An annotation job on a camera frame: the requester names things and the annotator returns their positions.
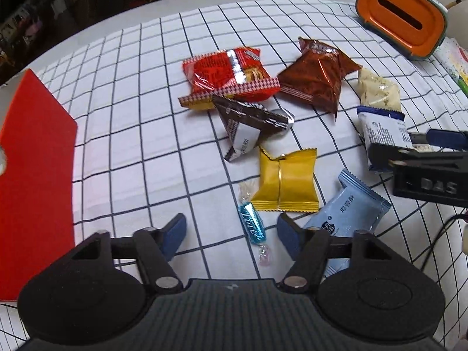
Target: white grid tablecloth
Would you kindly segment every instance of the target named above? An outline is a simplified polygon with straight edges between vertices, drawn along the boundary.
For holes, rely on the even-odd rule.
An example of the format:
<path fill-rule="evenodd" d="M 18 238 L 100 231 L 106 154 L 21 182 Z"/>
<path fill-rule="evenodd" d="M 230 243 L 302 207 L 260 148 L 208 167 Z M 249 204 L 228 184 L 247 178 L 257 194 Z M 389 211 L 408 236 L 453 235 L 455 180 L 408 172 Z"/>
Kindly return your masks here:
<path fill-rule="evenodd" d="M 98 229 L 131 236 L 143 227 L 164 226 L 181 212 L 187 236 L 170 264 L 184 283 L 189 278 L 281 279 L 292 261 L 276 235 L 278 213 L 260 212 L 272 253 L 271 266 L 261 267 L 236 210 L 238 183 L 258 179 L 258 153 L 224 162 L 229 140 L 217 113 L 188 111 L 177 98 L 190 92 L 183 59 L 251 46 L 261 50 L 261 62 L 275 76 L 299 57 L 298 36 L 330 43 L 399 84 L 408 129 L 468 130 L 468 99 L 439 62 L 434 57 L 409 62 L 364 30 L 350 4 L 268 0 L 163 17 L 99 39 L 37 73 L 78 123 L 76 242 Z M 390 201 L 393 207 L 376 235 L 419 267 L 443 220 L 461 209 L 394 197 L 388 174 L 367 171 L 357 134 L 356 84 L 356 72 L 343 82 L 336 121 L 279 95 L 268 99 L 266 107 L 287 109 L 296 118 L 278 148 L 282 153 L 317 148 L 314 180 L 321 206 L 339 191 L 343 167 Z M 438 241 L 425 270 L 445 294 L 445 315 L 435 338 L 446 347 L 468 326 L 463 225 L 455 222 Z M 137 276 L 134 260 L 116 262 Z M 0 328 L 0 351 L 13 350 L 27 338 L 15 303 L 0 304 Z"/>

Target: table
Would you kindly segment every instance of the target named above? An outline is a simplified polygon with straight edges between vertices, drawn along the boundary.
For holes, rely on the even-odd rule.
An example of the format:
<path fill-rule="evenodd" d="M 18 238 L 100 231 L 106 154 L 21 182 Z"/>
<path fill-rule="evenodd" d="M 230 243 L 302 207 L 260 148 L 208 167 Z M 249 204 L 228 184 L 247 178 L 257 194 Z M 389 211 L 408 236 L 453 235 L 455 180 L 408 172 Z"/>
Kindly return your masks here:
<path fill-rule="evenodd" d="M 73 172 L 76 242 L 98 229 L 129 236 L 139 228 L 163 226 L 181 212 L 188 231 L 171 265 L 184 283 L 189 278 L 282 278 L 292 261 L 276 236 L 278 213 L 260 213 L 272 253 L 271 266 L 261 267 L 236 211 L 239 183 L 258 181 L 258 154 L 224 162 L 229 140 L 218 115 L 182 109 L 177 97 L 190 90 L 181 69 L 184 58 L 253 46 L 274 76 L 299 56 L 299 35 L 333 44 L 398 83 L 409 129 L 468 130 L 468 99 L 439 62 L 433 57 L 409 62 L 381 37 L 362 29 L 352 4 L 257 0 L 157 18 L 97 39 L 37 72 L 79 127 Z M 321 206 L 339 191 L 337 175 L 343 167 L 372 186 L 393 204 L 376 235 L 420 266 L 442 220 L 461 209 L 394 197 L 388 174 L 367 171 L 357 134 L 356 83 L 357 73 L 343 82 L 336 121 L 280 95 L 267 100 L 269 109 L 281 107 L 296 118 L 277 149 L 317 148 L 315 183 Z M 463 226 L 455 222 L 450 227 L 425 270 L 446 296 L 435 338 L 447 347 L 468 326 Z M 134 260 L 120 260 L 116 266 L 137 276 Z M 25 338 L 15 305 L 0 304 L 0 319 L 0 345 L 14 349 Z"/>

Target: snack package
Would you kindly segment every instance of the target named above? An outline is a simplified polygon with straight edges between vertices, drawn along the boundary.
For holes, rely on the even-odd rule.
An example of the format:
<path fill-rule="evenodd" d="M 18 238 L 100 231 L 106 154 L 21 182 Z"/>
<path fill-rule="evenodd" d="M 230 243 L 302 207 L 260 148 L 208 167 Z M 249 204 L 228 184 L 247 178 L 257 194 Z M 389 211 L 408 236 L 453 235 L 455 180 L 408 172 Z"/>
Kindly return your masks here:
<path fill-rule="evenodd" d="M 266 233 L 263 221 L 252 202 L 250 202 L 252 191 L 253 183 L 251 180 L 239 184 L 240 206 L 238 212 L 250 242 L 259 246 L 259 265 L 268 266 L 270 265 L 270 249 L 265 244 Z"/>
<path fill-rule="evenodd" d="M 316 41 L 299 38 L 302 55 L 278 74 L 281 91 L 315 108 L 338 114 L 341 79 L 362 66 L 341 50 Z"/>
<path fill-rule="evenodd" d="M 391 171 L 390 167 L 382 168 L 372 164 L 369 158 L 369 148 L 372 144 L 382 144 L 413 149 L 410 135 L 403 121 L 405 118 L 404 113 L 370 106 L 358 106 L 356 111 L 357 117 L 361 121 L 364 142 L 366 143 L 369 170 L 376 172 Z"/>
<path fill-rule="evenodd" d="M 380 77 L 368 69 L 359 70 L 357 78 L 357 94 L 361 104 L 374 108 L 402 111 L 400 103 L 400 88 L 391 80 Z"/>
<path fill-rule="evenodd" d="M 272 159 L 260 148 L 260 188 L 252 203 L 260 211 L 316 212 L 314 186 L 316 149 L 305 149 Z"/>
<path fill-rule="evenodd" d="M 392 205 L 346 169 L 340 172 L 338 180 L 343 190 L 312 215 L 304 227 L 323 228 L 341 237 L 352 237 L 356 230 L 374 233 Z M 348 264 L 349 259 L 330 259 L 324 274 L 328 277 L 347 268 Z"/>
<path fill-rule="evenodd" d="M 237 48 L 186 59 L 182 69 L 192 85 L 189 96 L 179 98 L 181 106 L 212 109 L 212 95 L 258 102 L 279 91 L 279 81 L 271 78 L 260 63 L 260 50 Z"/>
<path fill-rule="evenodd" d="M 212 96 L 212 101 L 233 146 L 224 157 L 231 161 L 274 134 L 289 128 L 288 117 L 273 113 L 258 103 L 244 103 Z"/>

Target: red panel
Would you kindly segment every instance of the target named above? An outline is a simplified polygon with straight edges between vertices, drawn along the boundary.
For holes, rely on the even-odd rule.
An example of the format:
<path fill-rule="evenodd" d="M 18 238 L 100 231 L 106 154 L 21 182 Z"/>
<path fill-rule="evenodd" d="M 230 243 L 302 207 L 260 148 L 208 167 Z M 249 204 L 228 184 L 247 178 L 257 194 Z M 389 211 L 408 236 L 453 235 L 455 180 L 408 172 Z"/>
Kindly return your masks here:
<path fill-rule="evenodd" d="M 27 70 L 0 131 L 0 300 L 74 246 L 73 154 L 77 124 Z"/>

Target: wire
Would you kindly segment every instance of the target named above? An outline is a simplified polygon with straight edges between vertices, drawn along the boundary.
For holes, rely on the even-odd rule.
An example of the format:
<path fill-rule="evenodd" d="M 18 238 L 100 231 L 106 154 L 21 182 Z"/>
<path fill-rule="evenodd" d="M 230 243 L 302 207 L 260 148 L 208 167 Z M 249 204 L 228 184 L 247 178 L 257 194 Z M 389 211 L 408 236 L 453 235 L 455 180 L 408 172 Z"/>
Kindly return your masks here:
<path fill-rule="evenodd" d="M 453 215 L 451 216 L 450 218 L 448 218 L 444 224 L 442 225 L 441 229 L 437 232 L 437 235 L 436 237 L 434 238 L 434 240 L 432 241 L 431 245 L 429 246 L 429 251 L 427 252 L 427 255 L 426 257 L 424 258 L 424 261 L 423 261 L 423 264 L 421 265 L 421 268 L 420 270 L 421 271 L 424 271 L 424 268 L 426 267 L 427 265 L 427 262 L 429 261 L 429 258 L 431 257 L 432 255 L 432 252 L 434 251 L 434 248 L 436 246 L 436 243 L 437 243 L 437 240 L 439 240 L 442 235 L 447 231 L 448 227 L 451 226 L 455 220 L 458 220 L 458 219 L 467 219 L 468 216 L 466 213 L 464 214 L 456 214 L 456 215 Z"/>

